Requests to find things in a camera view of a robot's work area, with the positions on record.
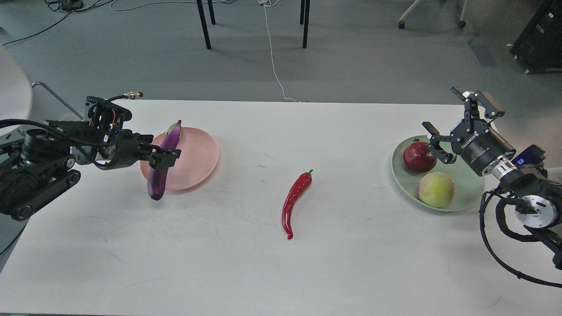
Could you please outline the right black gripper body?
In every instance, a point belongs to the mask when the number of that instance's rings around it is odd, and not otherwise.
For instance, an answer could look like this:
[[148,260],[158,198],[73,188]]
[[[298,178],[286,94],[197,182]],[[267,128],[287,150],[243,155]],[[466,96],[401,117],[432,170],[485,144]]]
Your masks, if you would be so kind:
[[472,126],[474,131],[468,132],[465,124],[459,122],[451,131],[451,137],[460,141],[452,142],[451,148],[478,176],[485,176],[485,170],[499,157],[514,157],[514,147],[489,122],[477,119],[472,121]]

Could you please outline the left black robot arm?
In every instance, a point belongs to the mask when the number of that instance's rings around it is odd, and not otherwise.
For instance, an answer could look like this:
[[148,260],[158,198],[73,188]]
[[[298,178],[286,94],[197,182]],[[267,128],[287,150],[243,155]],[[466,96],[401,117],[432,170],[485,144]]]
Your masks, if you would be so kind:
[[76,185],[82,174],[75,164],[93,164],[100,170],[126,168],[147,161],[152,168],[149,196],[160,200],[165,192],[167,170],[181,156],[181,121],[172,124],[160,145],[153,135],[142,135],[123,127],[132,112],[115,100],[137,99],[141,92],[104,99],[86,99],[86,118],[81,121],[38,123],[4,119],[1,127],[31,126],[23,138],[1,145],[1,213],[16,221],[28,220],[41,208]]

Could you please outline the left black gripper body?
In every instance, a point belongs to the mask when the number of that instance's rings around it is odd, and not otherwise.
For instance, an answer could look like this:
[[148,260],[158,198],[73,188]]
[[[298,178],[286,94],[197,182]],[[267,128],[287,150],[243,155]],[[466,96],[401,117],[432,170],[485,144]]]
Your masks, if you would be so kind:
[[110,155],[110,161],[105,164],[105,170],[126,168],[139,161],[142,158],[142,152],[139,149],[139,136],[140,134],[131,130],[121,130],[115,144],[115,150]]

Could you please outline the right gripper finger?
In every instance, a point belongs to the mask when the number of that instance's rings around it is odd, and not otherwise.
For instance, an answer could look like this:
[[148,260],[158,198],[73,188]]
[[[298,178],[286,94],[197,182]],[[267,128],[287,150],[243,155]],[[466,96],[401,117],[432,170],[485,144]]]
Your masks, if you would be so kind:
[[456,162],[457,154],[445,151],[441,147],[441,142],[456,143],[458,137],[454,135],[444,136],[441,135],[437,128],[431,122],[422,122],[422,126],[427,130],[429,136],[428,148],[438,160],[443,164],[453,164]]
[[451,87],[451,92],[463,100],[465,110],[461,120],[461,131],[483,131],[497,118],[504,116],[504,109],[487,92],[462,91],[458,87]]

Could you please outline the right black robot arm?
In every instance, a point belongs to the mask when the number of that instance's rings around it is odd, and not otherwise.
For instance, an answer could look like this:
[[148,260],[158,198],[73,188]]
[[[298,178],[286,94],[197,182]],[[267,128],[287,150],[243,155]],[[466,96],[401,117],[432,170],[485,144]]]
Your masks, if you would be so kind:
[[441,135],[430,122],[423,122],[429,134],[430,152],[444,164],[462,160],[478,176],[492,175],[497,188],[484,192],[479,207],[479,227],[483,242],[494,260],[517,278],[535,284],[560,288],[515,270],[494,253],[485,232],[486,208],[494,196],[498,228],[520,242],[540,242],[553,252],[555,268],[561,268],[562,189],[548,178],[545,152],[532,144],[516,154],[514,147],[494,128],[492,122],[504,116],[504,109],[486,92],[451,91],[464,103],[464,116],[448,135]]

